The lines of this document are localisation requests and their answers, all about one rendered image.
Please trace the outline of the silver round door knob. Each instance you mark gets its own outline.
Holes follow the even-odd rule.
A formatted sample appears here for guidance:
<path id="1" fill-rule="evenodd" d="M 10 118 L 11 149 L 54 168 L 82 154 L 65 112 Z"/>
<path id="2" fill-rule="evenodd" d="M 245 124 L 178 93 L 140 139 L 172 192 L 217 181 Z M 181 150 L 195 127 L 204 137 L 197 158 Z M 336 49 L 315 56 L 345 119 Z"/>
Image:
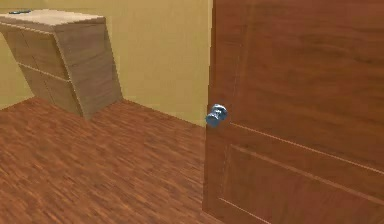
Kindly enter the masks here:
<path id="1" fill-rule="evenodd" d="M 205 121 L 209 126 L 217 127 L 221 121 L 226 119 L 227 114 L 227 109 L 223 105 L 214 104 L 205 117 Z"/>

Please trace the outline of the brown wooden room door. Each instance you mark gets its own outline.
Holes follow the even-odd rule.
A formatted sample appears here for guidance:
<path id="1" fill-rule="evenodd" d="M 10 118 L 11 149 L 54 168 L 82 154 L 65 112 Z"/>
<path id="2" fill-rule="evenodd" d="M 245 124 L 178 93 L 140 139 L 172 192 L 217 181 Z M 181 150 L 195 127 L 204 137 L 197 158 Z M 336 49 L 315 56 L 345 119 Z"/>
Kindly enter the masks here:
<path id="1" fill-rule="evenodd" d="M 384 224 L 384 0 L 213 0 L 203 208 Z"/>

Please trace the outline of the light wooden chest of drawers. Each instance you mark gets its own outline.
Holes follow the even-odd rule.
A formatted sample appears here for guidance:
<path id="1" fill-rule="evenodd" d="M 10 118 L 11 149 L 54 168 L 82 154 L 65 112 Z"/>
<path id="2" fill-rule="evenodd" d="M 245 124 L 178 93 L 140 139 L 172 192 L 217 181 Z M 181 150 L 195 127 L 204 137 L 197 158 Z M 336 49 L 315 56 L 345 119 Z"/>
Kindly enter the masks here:
<path id="1" fill-rule="evenodd" d="M 122 99 L 105 17 L 0 14 L 0 33 L 35 96 L 86 119 Z"/>

